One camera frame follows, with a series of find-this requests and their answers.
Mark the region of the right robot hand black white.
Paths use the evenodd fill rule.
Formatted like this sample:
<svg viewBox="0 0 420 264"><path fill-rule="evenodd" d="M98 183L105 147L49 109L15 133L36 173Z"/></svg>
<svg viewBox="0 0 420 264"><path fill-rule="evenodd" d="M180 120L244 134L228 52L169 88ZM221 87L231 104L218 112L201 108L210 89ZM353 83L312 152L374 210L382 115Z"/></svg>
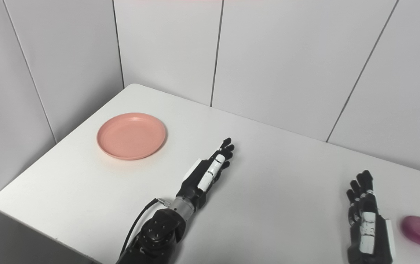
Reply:
<svg viewBox="0 0 420 264"><path fill-rule="evenodd" d="M391 221L380 213L368 170L357 174L346 191L350 225L349 264L392 264L395 245Z"/></svg>

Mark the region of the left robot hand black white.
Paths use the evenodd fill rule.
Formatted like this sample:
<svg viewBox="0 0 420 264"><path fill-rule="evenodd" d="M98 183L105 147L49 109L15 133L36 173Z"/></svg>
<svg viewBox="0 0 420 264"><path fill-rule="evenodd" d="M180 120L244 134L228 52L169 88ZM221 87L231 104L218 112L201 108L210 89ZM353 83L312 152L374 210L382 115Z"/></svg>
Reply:
<svg viewBox="0 0 420 264"><path fill-rule="evenodd" d="M182 182L176 198L190 204L193 212L201 209L206 203L208 191L220 179L223 170L230 166L234 149L232 139L228 137L211 157L197 161Z"/></svg>

